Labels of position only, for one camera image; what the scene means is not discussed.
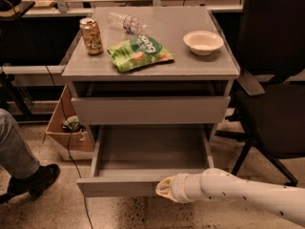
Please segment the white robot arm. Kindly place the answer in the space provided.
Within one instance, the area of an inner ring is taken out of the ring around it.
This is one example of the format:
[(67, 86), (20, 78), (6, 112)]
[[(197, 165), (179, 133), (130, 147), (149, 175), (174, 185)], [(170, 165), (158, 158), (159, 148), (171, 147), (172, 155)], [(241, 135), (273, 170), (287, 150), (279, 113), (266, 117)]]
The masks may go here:
[(201, 174), (166, 177), (156, 185), (155, 192), (178, 203), (244, 200), (283, 219), (305, 226), (304, 188), (242, 179), (217, 168), (206, 169)]

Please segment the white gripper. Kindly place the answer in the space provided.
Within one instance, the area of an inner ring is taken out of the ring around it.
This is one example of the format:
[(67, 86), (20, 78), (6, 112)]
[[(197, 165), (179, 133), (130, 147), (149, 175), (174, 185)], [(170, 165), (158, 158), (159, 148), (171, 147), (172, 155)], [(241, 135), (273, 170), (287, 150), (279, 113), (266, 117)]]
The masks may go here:
[(180, 203), (202, 200), (204, 194), (201, 189), (200, 178), (200, 174), (178, 174), (175, 177), (166, 177), (158, 183), (155, 192), (163, 198)]

